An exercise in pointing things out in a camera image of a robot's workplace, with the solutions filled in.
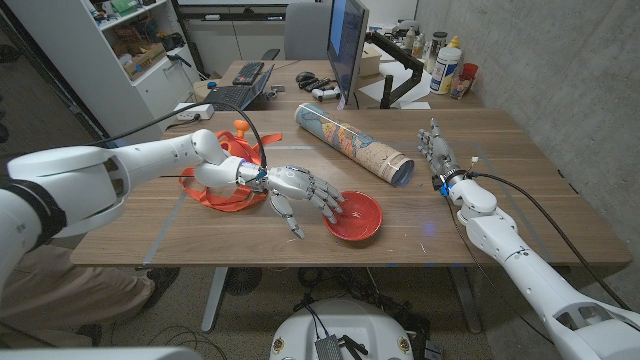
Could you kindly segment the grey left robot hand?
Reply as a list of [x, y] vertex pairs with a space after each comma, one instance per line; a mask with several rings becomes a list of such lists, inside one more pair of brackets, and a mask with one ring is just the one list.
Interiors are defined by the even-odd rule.
[[336, 215], [343, 212], [341, 204], [345, 199], [342, 194], [307, 169], [294, 166], [272, 167], [260, 184], [269, 193], [273, 210], [286, 221], [299, 239], [303, 239], [305, 234], [295, 219], [290, 199], [309, 201], [332, 224], [337, 222]]

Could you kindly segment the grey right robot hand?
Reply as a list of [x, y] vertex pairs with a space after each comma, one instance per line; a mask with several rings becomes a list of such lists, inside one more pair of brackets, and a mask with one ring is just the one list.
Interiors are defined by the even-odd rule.
[[430, 120], [429, 131], [419, 130], [418, 138], [421, 140], [418, 150], [427, 159], [433, 173], [433, 188], [447, 195], [449, 188], [464, 179], [466, 171], [458, 165], [453, 150], [440, 135], [435, 118]]

